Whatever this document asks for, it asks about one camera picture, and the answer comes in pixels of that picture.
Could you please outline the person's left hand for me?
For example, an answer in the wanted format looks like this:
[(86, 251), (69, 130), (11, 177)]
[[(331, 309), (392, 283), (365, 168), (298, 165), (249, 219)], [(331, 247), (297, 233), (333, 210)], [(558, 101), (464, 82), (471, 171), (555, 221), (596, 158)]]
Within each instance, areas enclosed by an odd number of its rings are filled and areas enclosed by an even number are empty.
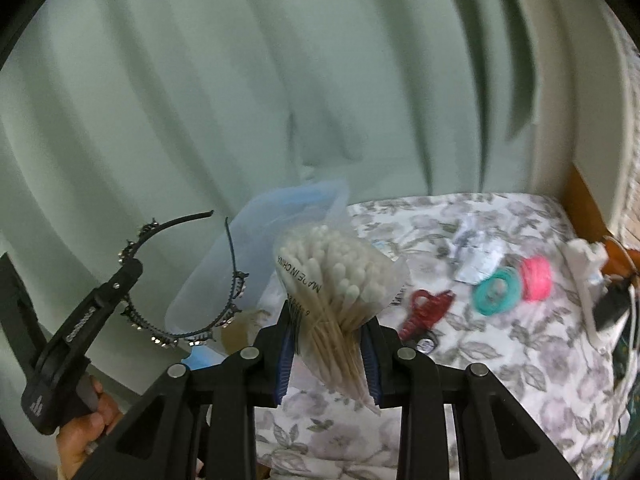
[(76, 417), (60, 428), (55, 442), (58, 448), (58, 478), (71, 479), (89, 457), (88, 446), (106, 432), (109, 434), (122, 419), (117, 402), (104, 391), (103, 385), (91, 377), (98, 396), (98, 408), (89, 415)]

